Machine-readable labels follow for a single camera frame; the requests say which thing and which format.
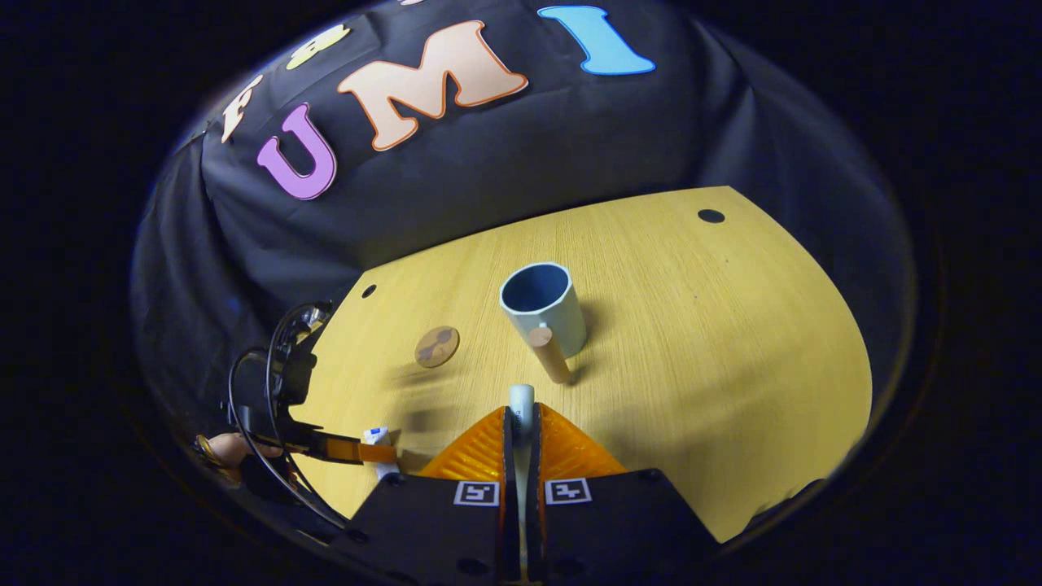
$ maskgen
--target wooden cylinder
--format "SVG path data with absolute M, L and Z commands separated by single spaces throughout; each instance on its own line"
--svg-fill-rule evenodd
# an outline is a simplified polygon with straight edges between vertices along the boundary
M 553 339 L 553 332 L 549 327 L 532 329 L 528 334 L 528 344 L 535 350 L 539 362 L 543 364 L 546 373 L 550 375 L 550 381 L 559 385 L 571 381 L 572 373 L 568 370 L 565 355 L 562 353 L 557 341 Z

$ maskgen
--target round wooden coaster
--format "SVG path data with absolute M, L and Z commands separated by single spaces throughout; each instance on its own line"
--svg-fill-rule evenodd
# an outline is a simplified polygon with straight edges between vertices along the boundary
M 416 362 L 424 368 L 441 366 L 452 358 L 458 347 L 460 333 L 455 327 L 436 327 L 416 344 Z

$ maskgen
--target peach letter m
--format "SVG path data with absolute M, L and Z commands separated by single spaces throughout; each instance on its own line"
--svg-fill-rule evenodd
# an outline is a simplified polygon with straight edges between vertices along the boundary
M 402 118 L 391 100 L 430 118 L 445 116 L 446 79 L 452 76 L 460 91 L 455 103 L 475 106 L 516 94 L 528 79 L 512 73 L 481 38 L 481 21 L 467 21 L 443 28 L 427 38 L 419 69 L 388 62 L 373 62 L 344 78 L 341 94 L 354 94 L 376 130 L 373 148 L 388 150 L 420 127 L 415 118 Z

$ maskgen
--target cup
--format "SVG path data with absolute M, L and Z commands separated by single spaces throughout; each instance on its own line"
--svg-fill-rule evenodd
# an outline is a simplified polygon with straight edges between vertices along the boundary
M 528 344 L 528 334 L 549 327 L 565 358 L 586 344 L 586 322 L 572 274 L 556 263 L 535 263 L 518 269 L 499 288 L 499 304 Z

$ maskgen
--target cable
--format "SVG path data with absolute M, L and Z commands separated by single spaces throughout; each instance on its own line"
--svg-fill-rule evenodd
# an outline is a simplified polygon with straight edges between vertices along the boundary
M 278 321 L 278 325 L 275 326 L 275 332 L 271 335 L 271 344 L 268 346 L 268 362 L 265 365 L 264 398 L 265 402 L 268 404 L 268 416 L 271 419 L 272 431 L 275 433 L 275 441 L 277 441 L 279 447 L 282 448 L 282 454 L 286 455 L 287 462 L 291 466 L 293 466 L 293 470 L 297 473 L 297 477 L 304 484 L 304 486 L 307 487 L 309 493 L 313 496 L 315 496 L 315 498 L 318 498 L 319 503 L 322 503 L 322 505 L 324 505 L 327 509 L 336 513 L 339 517 L 344 519 L 345 522 L 347 522 L 348 521 L 347 517 L 341 515 L 336 509 L 330 507 L 329 504 L 326 503 L 324 498 L 322 498 L 322 496 L 319 495 L 319 492 L 315 490 L 314 486 L 312 486 L 311 481 L 307 480 L 307 477 L 304 474 L 304 471 L 301 470 L 300 466 L 297 465 L 297 461 L 293 459 L 293 453 L 290 451 L 289 448 L 287 448 L 286 442 L 282 441 L 282 436 L 278 433 L 278 425 L 275 424 L 275 401 L 271 396 L 271 377 L 272 377 L 271 363 L 275 356 L 275 348 L 279 346 L 278 342 L 280 341 L 279 340 L 280 334 L 282 334 L 282 331 L 286 329 L 286 327 L 290 324 L 290 322 L 292 322 L 294 319 L 297 318 L 296 316 L 297 313 L 305 309 L 312 311 L 318 310 L 319 308 L 316 306 L 317 306 L 316 303 L 301 303 L 293 308 L 292 310 L 287 312 L 286 315 L 282 316 L 282 319 Z
M 235 371 L 239 370 L 239 365 L 242 364 L 243 360 L 245 360 L 247 357 L 249 357 L 249 355 L 256 352 L 257 355 L 259 355 L 259 357 L 263 358 L 264 357 L 264 350 L 265 349 L 262 348 L 262 347 L 259 347 L 259 346 L 254 346 L 252 348 L 246 349 L 241 355 L 239 355 L 239 358 L 237 358 L 235 362 L 233 362 L 231 364 L 231 369 L 228 371 L 228 409 L 231 410 L 231 415 L 232 415 L 232 417 L 235 420 L 235 428 L 238 428 L 239 429 L 239 433 L 241 433 L 243 435 L 243 437 L 246 438 L 246 443 L 247 443 L 247 445 L 250 446 L 250 450 L 253 451 L 253 455 L 256 456 L 260 460 L 260 462 L 265 465 L 265 467 L 268 468 L 268 471 L 271 472 L 272 475 L 274 475 L 276 479 L 278 479 L 278 482 L 281 483 L 282 486 L 287 490 L 289 490 L 294 495 L 294 497 L 297 498 L 297 500 L 300 500 L 300 503 L 302 505 L 304 505 L 305 507 L 307 507 L 308 509 L 311 509 L 312 512 L 314 512 L 318 516 L 322 517 L 326 521 L 332 523 L 338 529 L 346 529 L 346 526 L 343 522 L 341 522 L 341 521 L 339 521 L 337 519 L 330 518 L 328 515 L 326 515 L 325 513 L 323 513 L 322 511 L 320 511 L 317 507 L 315 507 L 315 505 L 313 505 L 306 498 L 304 498 L 303 495 L 301 495 L 296 489 L 294 489 L 293 486 L 291 486 L 290 483 L 287 482 L 286 479 L 283 479 L 282 475 L 279 474 L 275 470 L 275 468 L 271 465 L 271 462 L 268 462 L 268 459 L 260 455 L 260 450 L 257 449 L 256 443 L 253 442 L 253 438 L 250 437 L 249 432 L 247 432 L 243 428 L 243 422 L 239 419 L 239 411 L 235 409 L 235 396 L 234 396 Z M 286 454 L 286 455 L 289 455 L 289 450 L 286 449 L 284 444 L 282 444 L 282 445 L 283 445 L 282 453 Z M 323 505 L 325 505 L 326 507 L 329 507 L 329 505 L 325 500 L 322 500 L 321 496 L 319 496 L 318 494 L 315 493 L 315 489 L 312 489 L 311 492 L 312 492 L 312 494 L 316 498 L 318 498 L 319 500 L 321 500 Z

